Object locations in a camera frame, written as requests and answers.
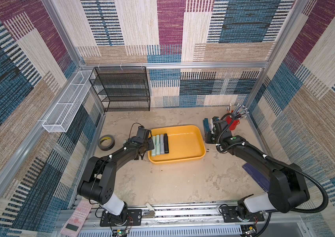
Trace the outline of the yellow plastic storage tray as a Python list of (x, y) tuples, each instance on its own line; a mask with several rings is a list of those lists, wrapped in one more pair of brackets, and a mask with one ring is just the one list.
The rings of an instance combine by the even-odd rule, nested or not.
[(155, 165), (196, 161), (206, 154), (202, 133), (195, 125), (154, 128), (151, 132), (154, 136), (166, 134), (168, 137), (168, 154), (153, 157), (152, 152), (148, 152), (149, 161)]

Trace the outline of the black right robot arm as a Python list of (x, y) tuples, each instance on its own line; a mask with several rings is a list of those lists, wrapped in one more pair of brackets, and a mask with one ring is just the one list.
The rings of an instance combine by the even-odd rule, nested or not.
[[(290, 211), (298, 213), (319, 213), (325, 210), (329, 203), (329, 196), (324, 187), (314, 178), (304, 173), (296, 164), (286, 164), (262, 152), (239, 135), (232, 135), (231, 125), (226, 118), (232, 114), (225, 114), (222, 118), (213, 117), (206, 132), (207, 144), (214, 144), (216, 150), (236, 156), (252, 165), (268, 181), (269, 188), (260, 195), (249, 195), (240, 199), (235, 208), (237, 217), (249, 220), (258, 212)], [(312, 209), (300, 209), (300, 205), (310, 200), (307, 181), (313, 183), (322, 195), (322, 203)]]

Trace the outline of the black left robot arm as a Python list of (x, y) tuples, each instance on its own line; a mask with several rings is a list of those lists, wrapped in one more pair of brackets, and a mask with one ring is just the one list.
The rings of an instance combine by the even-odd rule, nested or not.
[(123, 224), (128, 218), (128, 205), (114, 194), (117, 171), (132, 160), (143, 159), (154, 149), (152, 132), (139, 126), (122, 148), (101, 158), (91, 157), (83, 171), (77, 194), (104, 209), (110, 223)]

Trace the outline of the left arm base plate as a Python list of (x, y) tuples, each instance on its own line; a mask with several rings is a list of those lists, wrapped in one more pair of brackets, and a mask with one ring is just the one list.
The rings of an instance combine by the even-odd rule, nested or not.
[(103, 211), (100, 218), (100, 227), (140, 226), (142, 220), (141, 209), (123, 211), (119, 216)]

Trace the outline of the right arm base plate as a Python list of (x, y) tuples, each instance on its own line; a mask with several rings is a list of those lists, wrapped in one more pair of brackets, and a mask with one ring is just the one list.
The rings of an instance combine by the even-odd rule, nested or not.
[(218, 208), (225, 223), (240, 222), (264, 222), (265, 217), (262, 212), (250, 213), (247, 209), (238, 206), (222, 204)]

